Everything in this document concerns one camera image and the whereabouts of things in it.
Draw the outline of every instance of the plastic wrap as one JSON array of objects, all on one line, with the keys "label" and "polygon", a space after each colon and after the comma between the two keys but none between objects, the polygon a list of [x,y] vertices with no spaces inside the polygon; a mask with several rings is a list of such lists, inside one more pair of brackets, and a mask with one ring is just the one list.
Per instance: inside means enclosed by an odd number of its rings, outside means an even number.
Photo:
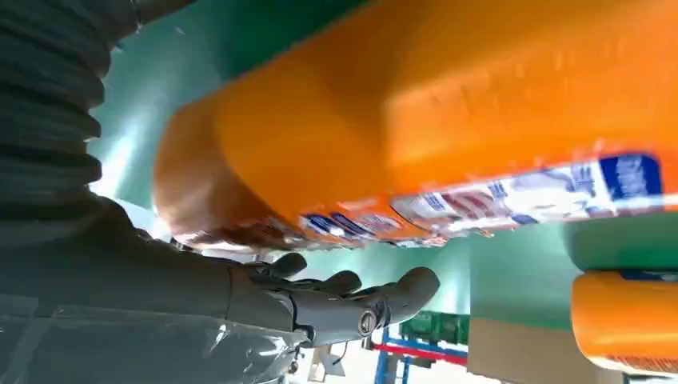
[{"label": "plastic wrap", "polygon": [[220,318],[38,305],[0,296],[5,383],[258,383],[284,372],[303,334]]}]

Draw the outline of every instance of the orange plastic jug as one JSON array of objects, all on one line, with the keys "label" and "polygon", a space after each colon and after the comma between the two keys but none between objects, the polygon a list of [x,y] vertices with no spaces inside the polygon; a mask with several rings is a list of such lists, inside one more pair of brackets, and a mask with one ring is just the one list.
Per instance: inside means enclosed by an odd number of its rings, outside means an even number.
[{"label": "orange plastic jug", "polygon": [[673,209],[678,2],[373,1],[182,108],[154,173],[192,246],[429,246]]},{"label": "orange plastic jug", "polygon": [[678,274],[587,272],[574,283],[572,329],[604,368],[678,377]]}]

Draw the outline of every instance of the red bar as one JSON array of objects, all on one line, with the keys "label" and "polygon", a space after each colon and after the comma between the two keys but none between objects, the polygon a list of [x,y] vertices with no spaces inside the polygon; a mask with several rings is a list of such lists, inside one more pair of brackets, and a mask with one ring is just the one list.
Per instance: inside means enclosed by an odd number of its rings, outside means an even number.
[{"label": "red bar", "polygon": [[430,358],[431,360],[444,360],[446,362],[451,362],[452,364],[457,364],[459,366],[466,366],[467,358],[462,358],[460,356],[450,356],[448,354],[439,354],[437,352],[432,352],[430,350],[415,350],[414,348],[408,348],[405,346],[389,346],[385,344],[374,344],[375,350],[383,350],[385,352],[391,352],[392,354],[408,354],[410,356],[417,356],[418,358]]}]

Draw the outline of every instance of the robotic hand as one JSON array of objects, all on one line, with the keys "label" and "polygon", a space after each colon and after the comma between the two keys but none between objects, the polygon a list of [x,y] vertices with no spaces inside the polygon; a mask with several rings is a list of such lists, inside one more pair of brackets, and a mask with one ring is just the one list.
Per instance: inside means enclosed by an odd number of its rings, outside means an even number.
[{"label": "robotic hand", "polygon": [[271,297],[290,308],[294,329],[308,340],[304,346],[319,346],[356,340],[374,330],[414,316],[440,285],[428,268],[410,270],[398,282],[357,291],[359,277],[347,270],[325,281],[286,281],[305,268],[304,258],[286,254],[273,265],[245,264],[250,279]]}]

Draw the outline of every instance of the orange bottle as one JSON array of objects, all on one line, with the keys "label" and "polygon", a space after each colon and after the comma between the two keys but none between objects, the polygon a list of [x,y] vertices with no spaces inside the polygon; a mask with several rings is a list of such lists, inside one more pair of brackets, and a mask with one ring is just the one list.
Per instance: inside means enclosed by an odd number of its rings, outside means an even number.
[{"label": "orange bottle", "polygon": [[181,109],[158,211],[293,249],[672,209],[676,25],[673,0],[370,2]]},{"label": "orange bottle", "polygon": [[572,328],[604,368],[678,377],[678,274],[587,272],[574,283]]}]

